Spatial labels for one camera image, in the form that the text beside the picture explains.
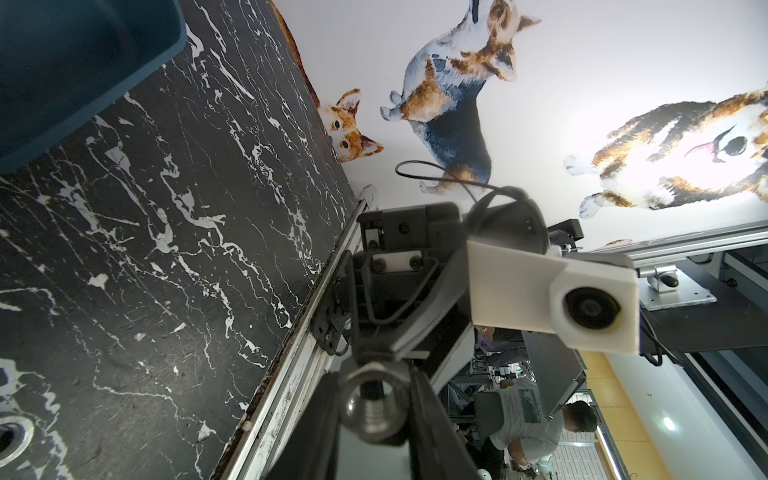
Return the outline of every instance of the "marble surface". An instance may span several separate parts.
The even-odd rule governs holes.
[[[209,478],[353,204],[268,0],[0,177],[3,479]]]

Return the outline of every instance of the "dog tongue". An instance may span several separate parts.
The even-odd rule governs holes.
[[[711,141],[708,144],[702,144],[698,147],[691,148],[688,153],[685,154],[685,157],[688,157],[688,155],[701,155],[702,157],[706,158],[707,160],[712,160],[717,162],[717,152],[715,151],[715,144],[717,142]]]

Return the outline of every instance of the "aluminum rail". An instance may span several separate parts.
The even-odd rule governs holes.
[[[311,319],[323,293],[331,285],[342,252],[354,251],[360,242],[358,215],[375,205],[376,192],[367,187],[358,197],[357,206],[306,301],[288,340],[290,343],[277,360],[280,364],[268,380],[256,411],[248,419],[250,430],[240,438],[221,480],[259,480],[266,476],[282,452],[317,383],[333,360],[333,356],[317,345],[310,331]]]
[[[734,250],[768,243],[768,221],[748,223],[738,227],[720,228],[691,233],[662,240],[636,243],[625,247],[599,250],[599,253],[624,253],[634,267],[673,263],[702,253]]]

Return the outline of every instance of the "chair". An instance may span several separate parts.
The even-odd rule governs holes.
[[[481,442],[502,428],[504,409],[497,392],[478,392],[475,395],[475,425]]]

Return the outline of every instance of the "screw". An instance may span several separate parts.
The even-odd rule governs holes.
[[[383,258],[377,258],[371,264],[371,271],[374,273],[384,273],[386,270],[386,262]]]
[[[411,266],[411,268],[413,268],[414,270],[421,270],[421,269],[422,269],[422,265],[423,265],[423,264],[424,264],[424,263],[422,262],[422,258],[421,258],[421,257],[419,257],[419,256],[416,256],[416,255],[414,255],[413,257],[411,257],[411,260],[409,261],[409,265],[410,265],[410,266]]]

